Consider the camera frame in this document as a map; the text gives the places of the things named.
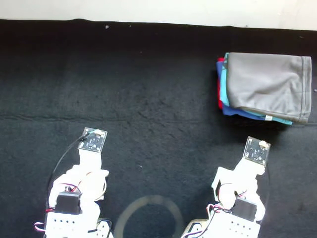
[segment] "clothing label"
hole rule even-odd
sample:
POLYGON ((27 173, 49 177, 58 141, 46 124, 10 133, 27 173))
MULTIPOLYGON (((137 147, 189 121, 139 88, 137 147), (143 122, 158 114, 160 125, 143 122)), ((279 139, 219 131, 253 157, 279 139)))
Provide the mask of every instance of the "clothing label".
POLYGON ((269 116, 269 115, 266 115, 266 116, 265 116, 265 120, 273 120, 273 117, 272 117, 272 116, 269 116))

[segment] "folded clothes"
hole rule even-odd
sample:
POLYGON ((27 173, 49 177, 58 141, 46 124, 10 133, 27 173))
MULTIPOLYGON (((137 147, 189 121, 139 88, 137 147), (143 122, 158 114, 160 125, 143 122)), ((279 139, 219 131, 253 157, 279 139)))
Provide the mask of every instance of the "folded clothes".
POLYGON ((259 117, 256 116, 254 114, 248 113, 246 111, 240 110, 240 109, 234 109, 231 107, 228 107, 224 104, 222 104, 222 101, 219 99, 219 92, 220 92, 220 77, 221 77, 221 70, 222 70, 222 65, 223 65, 223 61, 224 59, 218 59, 218 60, 222 60, 222 61, 218 61, 216 63, 216 68, 217 68, 217 73, 218 73, 218 86, 219 88, 217 89, 218 91, 218 105, 220 109, 222 109, 222 113, 226 116, 232 116, 232 115, 240 115, 243 116, 245 118, 250 118, 250 119, 254 119, 254 120, 265 120, 265 118, 263 117, 259 117))
POLYGON ((223 103, 222 104, 222 113, 224 115, 227 115, 227 116, 240 115, 240 116, 250 118, 250 119, 255 119, 255 120, 274 120, 274 121, 277 121, 277 122, 280 122, 283 124, 287 124, 287 125, 293 124, 293 122, 290 120, 271 117, 268 115, 262 115, 259 113, 248 112, 248 111, 244 111, 241 109, 235 109, 235 108, 231 108, 230 106, 227 106, 224 102, 226 102, 229 105, 229 101, 228 101, 228 98, 226 97, 226 87, 225 87, 225 83, 223 82, 226 80, 225 62, 226 62, 226 57, 225 57, 224 61, 218 61, 216 63, 218 78, 220 78, 220 98, 221 98, 221 102, 223 103))
POLYGON ((310 57, 229 53, 224 63, 220 99, 223 102, 226 96, 228 105, 224 104, 295 122, 308 121, 312 105, 310 57))

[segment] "gray shorts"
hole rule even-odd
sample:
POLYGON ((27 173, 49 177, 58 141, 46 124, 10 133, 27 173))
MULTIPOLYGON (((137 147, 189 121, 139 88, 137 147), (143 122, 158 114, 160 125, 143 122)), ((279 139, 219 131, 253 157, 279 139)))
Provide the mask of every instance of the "gray shorts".
POLYGON ((311 57, 229 53, 230 106, 307 123, 312 107, 311 57))

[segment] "black fabric surface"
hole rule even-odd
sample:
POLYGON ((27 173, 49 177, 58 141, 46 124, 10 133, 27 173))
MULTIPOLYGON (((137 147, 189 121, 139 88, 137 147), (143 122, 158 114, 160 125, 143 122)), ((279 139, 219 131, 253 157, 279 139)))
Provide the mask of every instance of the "black fabric surface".
MULTIPOLYGON (((166 24, 0 21, 0 236, 41 237, 47 179, 84 127, 105 129, 110 171, 102 216, 116 224, 138 198, 161 195, 183 225, 206 218, 218 166, 232 169, 248 135, 271 143, 263 238, 316 237, 317 93, 309 124, 224 117, 215 61, 225 52, 313 57, 317 33, 166 24)), ((76 149, 61 164, 79 162, 76 149)), ((265 198, 266 176, 259 190, 265 198)), ((166 207, 136 211, 124 238, 169 238, 166 207)))

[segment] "white robot part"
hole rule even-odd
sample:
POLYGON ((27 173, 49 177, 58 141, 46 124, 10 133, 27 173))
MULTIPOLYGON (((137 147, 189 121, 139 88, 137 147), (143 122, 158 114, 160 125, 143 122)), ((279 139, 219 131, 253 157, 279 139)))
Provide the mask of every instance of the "white robot part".
POLYGON ((215 200, 230 210, 237 194, 257 205, 255 221, 261 221, 265 214, 265 207, 257 194, 257 175, 265 172, 266 160, 270 144, 263 140, 248 137, 243 157, 234 170, 219 167, 212 182, 215 200))
POLYGON ((111 227, 107 222, 97 224, 100 208, 95 203, 104 199, 106 177, 109 175, 108 170, 101 169, 101 151, 106 135, 106 131, 85 128, 83 140, 78 145, 80 164, 74 165, 53 182, 49 196, 49 207, 52 209, 47 214, 45 229, 47 238, 107 237, 111 227), (80 214, 54 210, 58 196, 65 191, 80 194, 80 214))
POLYGON ((263 175, 270 144, 248 137, 243 157, 234 170, 218 167, 212 182, 219 203, 207 206, 208 219, 195 219, 181 238, 257 238, 265 207, 257 194, 257 175, 263 175))

